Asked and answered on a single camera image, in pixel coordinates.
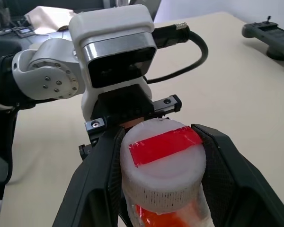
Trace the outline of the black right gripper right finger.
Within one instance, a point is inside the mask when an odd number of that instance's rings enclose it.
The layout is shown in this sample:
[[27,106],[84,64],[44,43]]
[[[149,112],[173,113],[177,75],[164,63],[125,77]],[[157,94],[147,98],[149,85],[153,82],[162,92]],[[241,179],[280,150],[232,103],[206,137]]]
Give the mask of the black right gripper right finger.
[[214,226],[284,227],[284,204],[230,137],[200,124],[191,127],[206,153],[202,185]]

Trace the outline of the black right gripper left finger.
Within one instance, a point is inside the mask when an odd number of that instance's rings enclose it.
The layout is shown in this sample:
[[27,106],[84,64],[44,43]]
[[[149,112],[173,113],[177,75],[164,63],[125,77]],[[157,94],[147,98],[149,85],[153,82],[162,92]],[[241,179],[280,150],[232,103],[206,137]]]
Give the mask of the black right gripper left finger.
[[117,227],[122,126],[106,130],[74,172],[52,227]]

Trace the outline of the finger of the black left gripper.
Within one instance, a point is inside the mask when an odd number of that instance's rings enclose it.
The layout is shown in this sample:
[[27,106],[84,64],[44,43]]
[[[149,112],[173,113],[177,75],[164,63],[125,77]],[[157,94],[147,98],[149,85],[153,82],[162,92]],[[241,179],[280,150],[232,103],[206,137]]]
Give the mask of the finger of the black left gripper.
[[91,144],[88,145],[80,145],[79,146],[79,154],[82,161],[91,153],[95,145],[97,144],[96,141],[93,141]]

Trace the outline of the clear plastic bottle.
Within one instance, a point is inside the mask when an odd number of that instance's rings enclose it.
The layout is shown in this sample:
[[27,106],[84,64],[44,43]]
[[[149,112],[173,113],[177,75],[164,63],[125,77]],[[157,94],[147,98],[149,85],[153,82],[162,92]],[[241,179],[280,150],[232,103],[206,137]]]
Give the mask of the clear plastic bottle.
[[203,186],[186,206],[170,213],[156,213],[135,204],[124,190],[127,214],[133,227],[215,227]]

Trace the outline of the white bottle cap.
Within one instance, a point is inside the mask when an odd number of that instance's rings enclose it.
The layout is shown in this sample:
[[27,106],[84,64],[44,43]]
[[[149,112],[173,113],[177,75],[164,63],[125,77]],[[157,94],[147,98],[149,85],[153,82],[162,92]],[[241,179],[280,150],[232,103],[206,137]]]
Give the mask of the white bottle cap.
[[168,213],[198,195],[206,155],[201,138],[191,127],[156,118],[126,133],[120,165],[126,201],[148,211]]

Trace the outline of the beige cloth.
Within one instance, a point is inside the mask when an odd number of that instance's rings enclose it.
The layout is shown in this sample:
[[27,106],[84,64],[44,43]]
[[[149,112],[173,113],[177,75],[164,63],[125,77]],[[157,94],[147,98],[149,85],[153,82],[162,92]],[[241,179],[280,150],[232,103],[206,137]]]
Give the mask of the beige cloth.
[[67,29],[75,15],[71,9],[37,6],[26,13],[25,18],[36,34],[45,35]]

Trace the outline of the small black electronic device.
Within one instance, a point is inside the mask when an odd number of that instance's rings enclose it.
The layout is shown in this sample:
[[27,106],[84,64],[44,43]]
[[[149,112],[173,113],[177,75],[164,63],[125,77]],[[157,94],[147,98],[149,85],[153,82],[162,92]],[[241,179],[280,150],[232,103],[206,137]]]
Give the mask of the small black electronic device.
[[36,35],[34,29],[31,26],[28,27],[15,27],[12,31],[20,38],[26,38]]

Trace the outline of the grey handheld game controller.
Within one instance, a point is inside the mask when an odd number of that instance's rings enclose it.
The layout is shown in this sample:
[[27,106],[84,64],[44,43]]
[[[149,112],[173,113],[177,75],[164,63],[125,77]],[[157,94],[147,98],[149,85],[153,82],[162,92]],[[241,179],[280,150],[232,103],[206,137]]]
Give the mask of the grey handheld game controller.
[[256,38],[268,45],[266,55],[277,61],[284,61],[284,30],[277,23],[270,22],[270,16],[266,21],[245,24],[242,35],[245,38]]

